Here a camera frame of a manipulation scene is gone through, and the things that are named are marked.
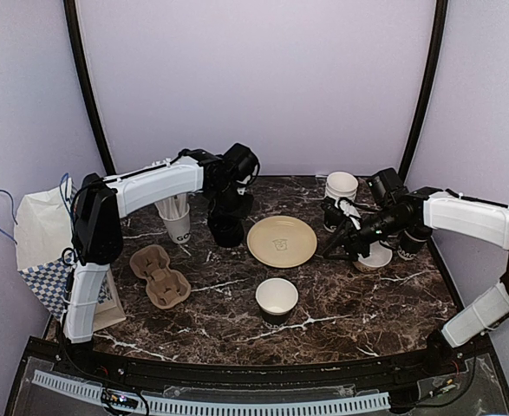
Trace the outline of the stack of black lids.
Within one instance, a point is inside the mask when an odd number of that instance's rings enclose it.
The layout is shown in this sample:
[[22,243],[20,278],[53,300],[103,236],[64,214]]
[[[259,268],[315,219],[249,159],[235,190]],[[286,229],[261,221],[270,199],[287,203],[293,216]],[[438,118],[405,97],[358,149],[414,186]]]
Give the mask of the stack of black lids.
[[244,228],[238,218],[219,216],[209,218],[207,224],[215,243],[220,247],[237,247],[244,239]]

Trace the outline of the stack of paper cups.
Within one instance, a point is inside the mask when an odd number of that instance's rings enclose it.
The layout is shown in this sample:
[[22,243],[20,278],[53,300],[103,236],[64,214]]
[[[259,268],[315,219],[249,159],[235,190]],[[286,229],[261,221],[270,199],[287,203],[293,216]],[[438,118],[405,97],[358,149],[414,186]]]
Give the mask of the stack of paper cups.
[[358,189],[358,180],[347,172],[332,172],[328,175],[325,185],[324,197],[336,199],[348,198],[354,202]]

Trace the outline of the black paper coffee cup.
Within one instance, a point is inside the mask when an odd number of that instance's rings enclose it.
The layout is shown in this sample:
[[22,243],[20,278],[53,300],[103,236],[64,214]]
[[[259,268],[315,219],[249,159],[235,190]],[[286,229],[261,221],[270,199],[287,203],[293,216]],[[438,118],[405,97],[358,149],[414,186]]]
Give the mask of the black paper coffee cup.
[[413,260],[431,235],[429,228],[404,230],[396,250],[398,256],[405,261]]

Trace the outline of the cardboard cup carrier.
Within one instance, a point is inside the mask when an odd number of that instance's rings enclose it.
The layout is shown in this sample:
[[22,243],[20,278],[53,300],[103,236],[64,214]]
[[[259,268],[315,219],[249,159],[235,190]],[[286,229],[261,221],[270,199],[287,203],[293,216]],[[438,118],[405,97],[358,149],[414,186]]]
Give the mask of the cardboard cup carrier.
[[190,283],[180,271],[170,267],[170,257],[160,245],[137,250],[129,265],[139,279],[147,281],[148,298],[159,309],[173,308],[191,294]]

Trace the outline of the blue checkered paper bag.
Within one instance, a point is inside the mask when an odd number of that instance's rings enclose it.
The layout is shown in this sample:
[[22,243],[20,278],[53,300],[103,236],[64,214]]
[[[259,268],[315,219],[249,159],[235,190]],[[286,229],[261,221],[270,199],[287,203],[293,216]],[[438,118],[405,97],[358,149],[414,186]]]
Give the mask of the blue checkered paper bag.
[[72,251],[69,208],[76,195],[66,173],[57,187],[26,194],[19,205],[0,189],[11,204],[13,230],[0,233],[16,248],[17,271],[41,304],[57,320],[69,305],[69,272],[76,265]]

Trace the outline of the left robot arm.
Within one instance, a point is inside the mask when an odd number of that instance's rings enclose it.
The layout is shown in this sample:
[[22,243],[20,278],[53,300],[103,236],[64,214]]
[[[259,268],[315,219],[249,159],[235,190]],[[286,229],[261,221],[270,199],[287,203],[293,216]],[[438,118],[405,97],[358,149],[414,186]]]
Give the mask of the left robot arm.
[[202,192],[209,202],[207,223],[214,241],[236,247],[244,239],[242,222],[253,205],[246,190],[259,169],[254,152],[236,143],[219,155],[183,149],[175,159],[138,171],[106,178],[89,174],[71,205],[77,266],[62,318],[65,337],[72,343],[92,339],[101,283],[123,249],[123,218],[162,199]]

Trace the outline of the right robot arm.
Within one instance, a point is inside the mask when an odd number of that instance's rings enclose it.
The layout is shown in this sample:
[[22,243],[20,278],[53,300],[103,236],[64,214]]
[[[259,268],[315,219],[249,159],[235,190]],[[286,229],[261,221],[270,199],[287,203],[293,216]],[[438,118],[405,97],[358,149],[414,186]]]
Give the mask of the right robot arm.
[[430,186],[410,191],[394,168],[379,171],[366,183],[377,207],[359,216],[357,178],[346,172],[333,172],[326,178],[321,207],[332,235],[324,246],[324,258],[373,260],[379,250],[388,248],[388,237],[397,237],[397,254],[408,260],[433,231],[452,232],[458,239],[473,239],[478,247],[489,245],[506,252],[506,266],[496,269],[499,280],[428,336],[419,368],[436,376],[451,364],[456,348],[509,318],[509,204]]

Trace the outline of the white ceramic bowl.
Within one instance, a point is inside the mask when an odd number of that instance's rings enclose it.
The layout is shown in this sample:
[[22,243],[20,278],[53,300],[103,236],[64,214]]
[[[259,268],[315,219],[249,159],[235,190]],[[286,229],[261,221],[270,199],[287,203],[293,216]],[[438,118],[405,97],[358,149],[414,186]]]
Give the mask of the white ceramic bowl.
[[370,245],[368,257],[360,255],[353,265],[361,272],[373,272],[387,266],[393,258],[393,251],[379,242]]

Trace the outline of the wrapped white straws bundle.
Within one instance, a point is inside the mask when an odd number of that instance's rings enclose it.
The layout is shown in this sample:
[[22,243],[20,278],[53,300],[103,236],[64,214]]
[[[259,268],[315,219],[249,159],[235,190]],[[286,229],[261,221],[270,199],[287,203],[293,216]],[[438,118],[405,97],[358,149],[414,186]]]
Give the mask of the wrapped white straws bundle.
[[188,194],[185,192],[157,201],[154,205],[162,219],[174,220],[183,217],[187,213],[187,197]]

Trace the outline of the white cup holding straws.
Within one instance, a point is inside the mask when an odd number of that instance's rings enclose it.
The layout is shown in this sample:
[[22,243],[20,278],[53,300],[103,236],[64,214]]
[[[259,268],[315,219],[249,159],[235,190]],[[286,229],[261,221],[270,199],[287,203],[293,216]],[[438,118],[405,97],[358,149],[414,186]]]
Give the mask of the white cup holding straws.
[[176,244],[185,244],[190,239],[191,225],[189,212],[190,206],[187,205],[184,214],[180,217],[174,219],[162,218],[169,237]]

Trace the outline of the cream round plate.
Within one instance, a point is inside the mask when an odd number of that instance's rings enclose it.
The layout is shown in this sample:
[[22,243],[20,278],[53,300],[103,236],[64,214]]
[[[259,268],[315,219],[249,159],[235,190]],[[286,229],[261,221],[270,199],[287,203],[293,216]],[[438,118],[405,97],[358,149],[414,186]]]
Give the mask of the cream round plate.
[[272,216],[256,222],[248,232],[250,253],[265,265],[289,269],[309,261],[316,252],[316,233],[304,221]]

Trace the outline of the left black frame post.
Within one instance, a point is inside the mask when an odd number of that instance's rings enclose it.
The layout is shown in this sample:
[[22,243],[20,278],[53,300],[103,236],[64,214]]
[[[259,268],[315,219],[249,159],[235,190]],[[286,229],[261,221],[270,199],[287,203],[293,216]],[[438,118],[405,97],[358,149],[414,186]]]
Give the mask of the left black frame post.
[[114,161],[108,148],[108,141],[103,130],[101,116],[96,104],[95,94],[88,72],[87,58],[85,56],[85,49],[77,13],[77,3],[75,0],[64,0],[62,3],[77,79],[79,81],[83,102],[88,115],[89,125],[95,139],[95,145],[106,174],[114,175],[116,174]]

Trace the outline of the black frame post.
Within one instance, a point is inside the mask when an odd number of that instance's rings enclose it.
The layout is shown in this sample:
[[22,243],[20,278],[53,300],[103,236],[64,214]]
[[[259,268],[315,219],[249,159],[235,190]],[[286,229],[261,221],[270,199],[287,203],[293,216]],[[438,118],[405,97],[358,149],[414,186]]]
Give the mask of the black frame post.
[[440,60],[440,51],[447,21],[448,0],[437,0],[435,2],[434,20],[431,30],[430,42],[427,52],[426,64],[422,76],[420,93],[414,110],[414,117],[408,133],[407,142],[401,158],[399,167],[399,176],[406,180],[412,162],[414,160],[416,148],[418,146],[421,130],[427,114],[428,104],[430,102],[436,70]]
[[101,116],[96,104],[95,94],[88,72],[87,58],[85,56],[85,49],[77,13],[77,3],[75,0],[64,0],[62,3],[77,79],[79,81],[83,102],[88,115],[89,125],[95,139],[95,145],[106,174],[114,175],[116,174],[114,161],[108,148],[108,141],[103,130]]

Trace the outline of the right black frame post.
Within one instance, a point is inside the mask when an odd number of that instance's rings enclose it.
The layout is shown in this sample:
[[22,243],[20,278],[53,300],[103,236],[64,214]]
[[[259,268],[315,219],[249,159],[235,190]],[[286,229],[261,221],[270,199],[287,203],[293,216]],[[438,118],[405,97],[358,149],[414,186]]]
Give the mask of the right black frame post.
[[399,167],[399,176],[406,180],[412,162],[414,160],[416,148],[418,146],[421,130],[427,114],[428,104],[430,102],[436,70],[440,60],[440,51],[447,21],[448,0],[437,0],[435,2],[434,20],[431,30],[430,42],[427,52],[426,64],[422,76],[420,93],[414,110],[414,117],[408,133],[407,142],[401,158]]

